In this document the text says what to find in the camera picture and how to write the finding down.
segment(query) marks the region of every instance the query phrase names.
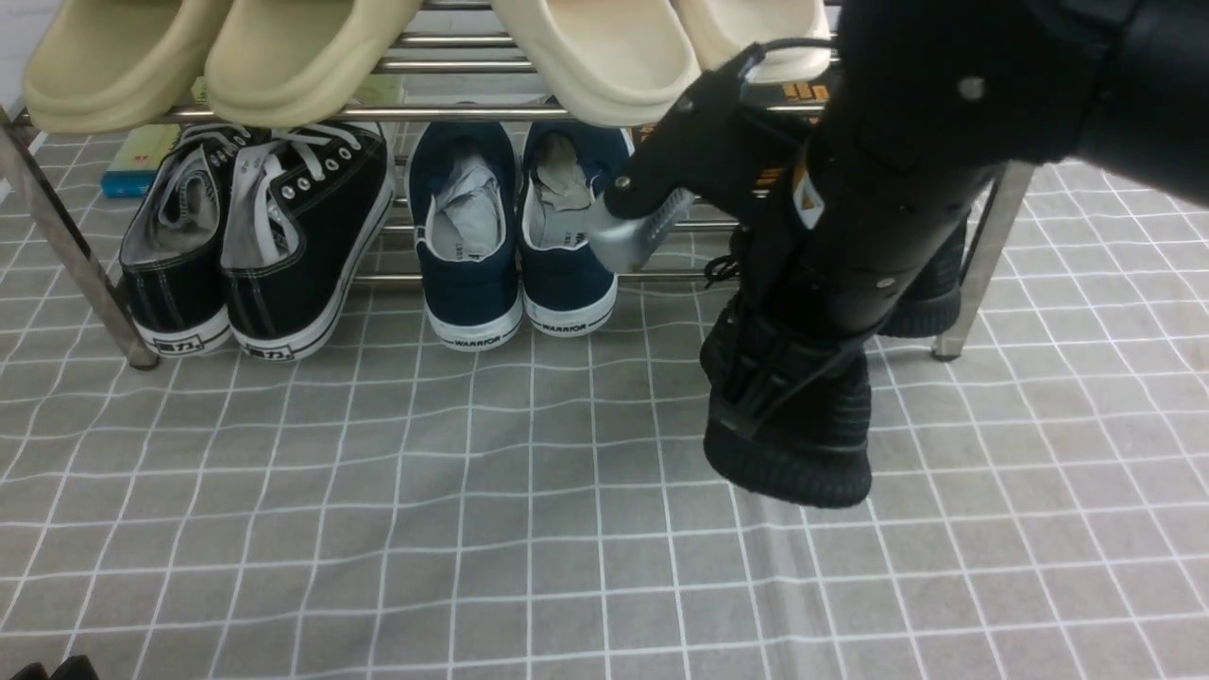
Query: book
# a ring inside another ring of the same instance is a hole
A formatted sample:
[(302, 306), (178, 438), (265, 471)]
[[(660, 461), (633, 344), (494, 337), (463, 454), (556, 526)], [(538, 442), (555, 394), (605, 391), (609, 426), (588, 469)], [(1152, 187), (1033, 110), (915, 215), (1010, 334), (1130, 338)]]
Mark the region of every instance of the book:
[[(193, 83), (193, 99), (206, 104), (206, 79)], [(404, 100), (404, 76), (371, 75), (357, 90), (355, 98), (366, 106), (401, 104)], [(393, 139), (398, 123), (383, 126), (387, 138)], [(100, 191), (108, 198), (143, 198), (146, 196), (160, 163), (168, 156), (177, 139), (179, 125), (146, 125), (131, 131), (100, 178)]]

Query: shoe rack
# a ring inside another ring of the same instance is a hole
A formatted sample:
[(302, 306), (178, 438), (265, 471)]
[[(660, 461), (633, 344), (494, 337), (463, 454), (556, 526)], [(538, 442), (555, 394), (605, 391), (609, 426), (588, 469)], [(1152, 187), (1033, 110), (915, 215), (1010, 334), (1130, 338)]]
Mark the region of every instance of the shoe rack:
[[(469, 2), (432, 2), (429, 11), (490, 11), (487, 0)], [(476, 48), (514, 48), (511, 38), (507, 34), (426, 34), (407, 33), (399, 38), (395, 48), (426, 50), (476, 50)], [(533, 65), (523, 57), (515, 58), (451, 58), (451, 59), (412, 59), (383, 58), (375, 73), (381, 74), (465, 74), (465, 75), (502, 75), (532, 74)], [(783, 104), (773, 110), (810, 115), (822, 110), (820, 104)], [(348, 106), (335, 116), (345, 121), (382, 121), (382, 122), (427, 122), (445, 121), (536, 121), (569, 119), (565, 110), (550, 105), (458, 105), (423, 106), (403, 104), (397, 106)], [(199, 123), (216, 120), (213, 111), (203, 106), (178, 106), (157, 119), (155, 122)], [(80, 232), (75, 220), (64, 208), (54, 188), (46, 179), (37, 161), (29, 151), (29, 143), (36, 131), (31, 127), (29, 115), (24, 110), (10, 117), (0, 110), (0, 177), (12, 184), (13, 192), (25, 201), (35, 225), (54, 250), (68, 273), (75, 281), (85, 299), (97, 312), (102, 323), (133, 368), (150, 370), (158, 358), (147, 350), (139, 339), (131, 321), (122, 293), (116, 282), (110, 280), (105, 267), (93, 254), (87, 240)], [(932, 356), (939, 361), (951, 361), (961, 355), (966, 339), (973, 327), (978, 307), (982, 304), (991, 273), (999, 263), (1007, 236), (1016, 215), (1024, 201), (1025, 191), (1032, 179), (1034, 167), (1024, 163), (1012, 163), (995, 180), (982, 218), (974, 230), (973, 244), (966, 254), (961, 289), (961, 316), (956, 325), (945, 335), (937, 338)], [(395, 201), (397, 213), (407, 207), (407, 198)], [(681, 232), (729, 232), (735, 226), (731, 220), (688, 220), (678, 225)], [(411, 235), (415, 227), (400, 219), (392, 220), (386, 227), (386, 235)], [(644, 282), (702, 282), (701, 271), (650, 269), (636, 273), (621, 275), (623, 284)], [(418, 272), (375, 272), (358, 276), (357, 283), (363, 286), (391, 286), (399, 288), (418, 288)]]

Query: beige slide sandal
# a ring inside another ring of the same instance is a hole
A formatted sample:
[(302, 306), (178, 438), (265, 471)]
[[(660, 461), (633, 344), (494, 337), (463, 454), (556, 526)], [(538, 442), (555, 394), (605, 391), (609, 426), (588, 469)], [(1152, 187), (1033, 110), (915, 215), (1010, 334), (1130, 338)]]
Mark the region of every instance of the beige slide sandal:
[(492, 0), (516, 46), (579, 120), (655, 122), (699, 75), (666, 0)]
[(202, 74), (231, 0), (64, 0), (25, 67), (22, 96), (46, 132), (144, 125)]
[(297, 127), (353, 97), (422, 0), (235, 0), (206, 63), (209, 105), (232, 122)]
[[(701, 65), (717, 68), (752, 42), (831, 35), (822, 0), (673, 0)], [(828, 50), (783, 50), (752, 73), (752, 82), (796, 82), (821, 75)]]

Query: gray checkered mat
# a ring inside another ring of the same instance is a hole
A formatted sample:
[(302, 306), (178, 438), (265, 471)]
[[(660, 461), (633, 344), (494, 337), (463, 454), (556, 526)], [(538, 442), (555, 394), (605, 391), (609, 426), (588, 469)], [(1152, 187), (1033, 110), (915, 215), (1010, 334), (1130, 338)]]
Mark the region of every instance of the gray checkered mat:
[[(117, 143), (37, 154), (105, 258)], [(727, 290), (627, 288), (591, 339), (478, 357), (365, 292), (300, 365), (138, 373), (12, 200), (0, 263), (0, 676), (1209, 674), (1209, 212), (1083, 166), (1040, 172), (964, 358), (873, 348), (877, 482), (844, 512), (705, 463)]]

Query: black knit sneaker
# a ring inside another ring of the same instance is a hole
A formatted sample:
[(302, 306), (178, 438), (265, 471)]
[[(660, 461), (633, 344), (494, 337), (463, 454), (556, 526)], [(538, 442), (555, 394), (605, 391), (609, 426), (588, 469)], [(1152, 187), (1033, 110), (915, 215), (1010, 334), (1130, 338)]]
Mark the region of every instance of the black knit sneaker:
[[(864, 353), (811, 347), (768, 318), (740, 321), (740, 305), (736, 294), (701, 346), (712, 386), (704, 442), (710, 466), (736, 486), (791, 503), (844, 508), (864, 501), (873, 486)], [(832, 365), (773, 407), (754, 431), (736, 427), (744, 417), (731, 416), (731, 404), (764, 399), (825, 364)], [(735, 378), (737, 394), (728, 386)]]
[(326, 122), (239, 154), (221, 265), (253, 357), (301, 359), (331, 338), (394, 202), (389, 142), (377, 123)]
[(924, 265), (907, 287), (881, 335), (887, 338), (935, 338), (953, 328), (961, 315), (961, 269), (966, 257), (970, 215)]
[(231, 336), (219, 275), (236, 156), (267, 132), (196, 125), (160, 165), (122, 238), (122, 287), (139, 335), (163, 357), (204, 355)]

